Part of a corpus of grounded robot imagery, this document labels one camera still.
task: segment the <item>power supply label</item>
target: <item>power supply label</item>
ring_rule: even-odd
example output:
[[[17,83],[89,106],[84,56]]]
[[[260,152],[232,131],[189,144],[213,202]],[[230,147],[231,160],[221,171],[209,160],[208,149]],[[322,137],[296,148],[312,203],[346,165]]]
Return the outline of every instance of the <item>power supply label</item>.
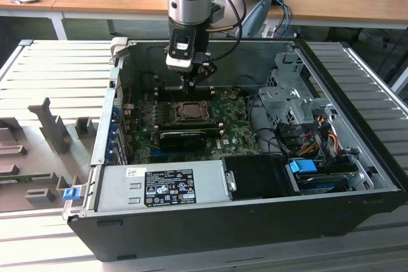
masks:
[[[145,206],[196,203],[192,169],[146,172]]]

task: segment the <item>black plastic cover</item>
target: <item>black plastic cover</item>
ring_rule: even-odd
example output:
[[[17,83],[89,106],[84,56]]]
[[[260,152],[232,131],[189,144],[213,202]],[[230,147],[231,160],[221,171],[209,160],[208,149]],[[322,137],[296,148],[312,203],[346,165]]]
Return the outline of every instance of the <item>black plastic cover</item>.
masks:
[[[234,175],[233,200],[295,196],[285,158],[280,155],[241,155],[222,159],[224,171]]]

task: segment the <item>yellow wire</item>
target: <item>yellow wire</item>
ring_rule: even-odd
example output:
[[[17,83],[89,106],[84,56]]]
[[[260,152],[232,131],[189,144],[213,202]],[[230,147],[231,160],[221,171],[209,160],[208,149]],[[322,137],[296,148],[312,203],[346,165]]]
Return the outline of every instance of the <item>yellow wire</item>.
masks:
[[[337,154],[337,149],[339,148],[339,144],[338,144],[338,141],[337,141],[337,137],[334,136],[333,134],[330,134],[330,133],[329,133],[329,137],[330,137],[331,139],[333,139],[334,151],[335,151],[335,153]]]
[[[306,153],[310,152],[311,150],[313,150],[316,147],[317,147],[317,142],[314,142],[311,146],[309,146],[308,148],[306,148],[305,150],[300,152],[299,155],[306,154]]]

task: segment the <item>motherboard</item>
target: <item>motherboard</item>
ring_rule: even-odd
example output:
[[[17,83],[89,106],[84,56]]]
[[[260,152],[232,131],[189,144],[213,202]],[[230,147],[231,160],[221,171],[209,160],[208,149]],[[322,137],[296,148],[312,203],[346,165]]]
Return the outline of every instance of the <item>motherboard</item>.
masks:
[[[247,103],[231,90],[196,95],[144,94],[127,119],[133,163],[217,160],[260,153]]]

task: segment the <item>desk leg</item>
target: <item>desk leg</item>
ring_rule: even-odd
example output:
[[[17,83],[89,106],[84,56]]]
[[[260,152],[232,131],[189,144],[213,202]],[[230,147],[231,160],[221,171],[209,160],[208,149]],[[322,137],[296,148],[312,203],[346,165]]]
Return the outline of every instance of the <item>desk leg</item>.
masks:
[[[112,19],[108,19],[108,29],[109,29],[109,34],[111,34],[111,35],[116,34],[115,25],[113,24]]]
[[[395,81],[394,85],[392,86],[392,90],[397,95],[404,89],[404,87],[408,84],[408,67],[402,73],[402,75]]]
[[[50,19],[54,25],[54,30],[58,39],[67,39],[64,24],[62,23],[62,14],[60,12],[54,12],[51,14]]]

